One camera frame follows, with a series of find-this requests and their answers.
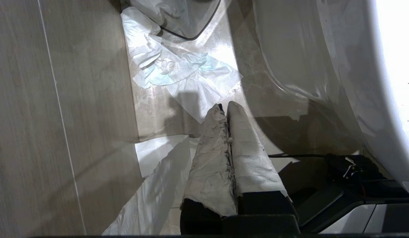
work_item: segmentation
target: beige tile wall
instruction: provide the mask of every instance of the beige tile wall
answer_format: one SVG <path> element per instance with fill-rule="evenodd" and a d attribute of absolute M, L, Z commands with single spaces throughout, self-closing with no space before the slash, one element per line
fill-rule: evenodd
<path fill-rule="evenodd" d="M 0 237 L 101 234 L 141 184 L 119 11 L 0 0 Z"/>

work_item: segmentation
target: black cable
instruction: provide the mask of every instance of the black cable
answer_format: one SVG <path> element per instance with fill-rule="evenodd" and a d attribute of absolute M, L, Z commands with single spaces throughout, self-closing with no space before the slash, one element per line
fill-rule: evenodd
<path fill-rule="evenodd" d="M 286 155 L 285 153 L 282 154 L 275 154 L 275 155 L 268 155 L 269 158 L 299 158 L 299 157 L 320 157 L 325 158 L 326 155 L 321 154 L 303 154 L 303 155 Z"/>

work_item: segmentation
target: white paper towel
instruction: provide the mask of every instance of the white paper towel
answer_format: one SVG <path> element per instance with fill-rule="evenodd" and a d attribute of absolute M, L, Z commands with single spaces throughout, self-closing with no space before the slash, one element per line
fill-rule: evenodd
<path fill-rule="evenodd" d="M 206 53 L 173 53 L 171 48 L 176 45 L 162 45 L 161 38 L 156 36 L 160 27 L 135 7 L 125 9 L 121 17 L 129 56 L 139 66 L 132 79 L 145 89 L 153 85 L 165 86 L 200 123 L 208 109 L 243 77 L 231 66 Z"/>
<path fill-rule="evenodd" d="M 156 158 L 143 153 L 146 157 L 142 157 L 140 168 L 148 171 L 151 164 L 158 163 L 156 169 L 124 205 L 103 235 L 159 235 L 171 207 L 181 202 L 191 168 L 191 153 L 195 152 L 198 139 L 179 135 L 140 143 L 142 146 L 135 147 L 140 157 L 142 153 L 138 149 L 146 145 L 152 145 L 158 150 L 154 153 Z M 153 162 L 145 163 L 146 158 Z"/>

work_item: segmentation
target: tile grout line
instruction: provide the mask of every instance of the tile grout line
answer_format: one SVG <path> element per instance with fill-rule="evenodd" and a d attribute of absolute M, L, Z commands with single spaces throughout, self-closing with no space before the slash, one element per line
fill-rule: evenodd
<path fill-rule="evenodd" d="M 43 19 L 43 13 L 41 12 L 41 5 L 40 5 L 40 0 L 37 0 L 38 3 L 38 9 L 40 11 L 40 16 L 41 16 L 41 24 L 43 25 L 43 32 L 44 32 L 44 38 L 46 39 L 46 46 L 47 46 L 47 53 L 49 55 L 49 62 L 50 62 L 50 67 L 52 69 L 52 76 L 53 76 L 53 81 L 55 83 L 55 90 L 56 90 L 56 96 L 58 98 L 58 104 L 59 104 L 59 112 L 61 114 L 61 120 L 62 120 L 62 126 L 64 128 L 64 136 L 65 136 L 65 142 L 67 144 L 67 150 L 68 150 L 68 156 L 69 156 L 69 163 L 71 165 L 71 172 L 72 172 L 72 178 L 73 178 L 73 184 L 75 186 L 75 192 L 76 192 L 76 200 L 78 202 L 78 209 L 79 213 L 81 215 L 81 222 L 82 222 L 82 228 L 84 230 L 84 235 L 87 235 L 87 231 L 85 229 L 85 223 L 84 223 L 84 216 L 82 215 L 82 209 L 81 209 L 81 202 L 79 200 L 79 194 L 78 194 L 78 188 L 76 186 L 76 180 L 75 180 L 75 173 L 73 171 L 73 165 L 72 165 L 72 158 L 71 158 L 71 152 L 69 151 L 69 144 L 68 144 L 68 137 L 67 137 L 67 131 L 65 129 L 65 122 L 64 122 L 64 116 L 62 114 L 62 107 L 61 107 L 61 101 L 59 100 L 59 93 L 58 93 L 58 87 L 56 85 L 56 78 L 55 78 L 55 72 L 53 70 L 53 64 L 52 64 L 52 57 L 50 55 L 50 48 L 49 48 L 49 42 L 47 41 L 47 34 L 46 34 L 46 27 L 44 25 L 44 19 Z"/>

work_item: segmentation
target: black plastic part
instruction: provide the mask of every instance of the black plastic part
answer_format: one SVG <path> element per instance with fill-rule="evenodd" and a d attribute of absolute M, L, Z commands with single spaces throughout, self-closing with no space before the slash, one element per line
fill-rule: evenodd
<path fill-rule="evenodd" d="M 354 179 L 355 182 L 368 179 L 385 179 L 376 164 L 363 155 L 327 154 L 328 174 L 336 181 Z"/>
<path fill-rule="evenodd" d="M 217 235 L 222 233 L 221 217 L 200 202 L 184 199 L 179 226 L 182 235 Z"/>
<path fill-rule="evenodd" d="M 382 232 L 409 232 L 409 204 L 387 205 Z"/>
<path fill-rule="evenodd" d="M 238 215 L 222 220 L 222 232 L 229 235 L 300 233 L 292 214 Z"/>
<path fill-rule="evenodd" d="M 327 228 L 332 223 L 346 215 L 353 208 L 363 203 L 363 200 L 359 196 L 345 189 L 343 190 L 343 195 L 340 198 L 338 198 L 330 206 L 327 206 L 322 212 L 308 221 L 305 225 L 301 226 L 300 230 L 302 233 L 321 232 L 323 229 Z M 297 213 L 301 221 L 300 208 L 297 209 Z"/>
<path fill-rule="evenodd" d="M 336 200 L 341 198 L 343 191 L 335 185 L 330 185 L 314 193 L 308 200 L 297 208 L 299 226 L 304 226 L 310 220 L 322 213 Z"/>
<path fill-rule="evenodd" d="M 297 217 L 294 206 L 280 191 L 243 193 L 238 198 L 238 214 L 292 214 Z"/>
<path fill-rule="evenodd" d="M 317 191 L 316 188 L 303 188 L 293 194 L 289 194 L 289 196 L 293 201 L 293 206 L 297 209 Z"/>
<path fill-rule="evenodd" d="M 366 197 L 363 197 L 363 199 L 367 201 L 374 200 L 375 203 L 384 203 L 387 201 L 401 202 L 404 199 L 409 200 L 409 193 L 392 179 L 362 181 L 362 186 L 366 190 Z"/>
<path fill-rule="evenodd" d="M 238 214 L 221 218 L 201 203 L 185 199 L 179 221 L 181 234 L 299 232 L 294 206 L 280 191 L 243 193 L 238 198 Z"/>

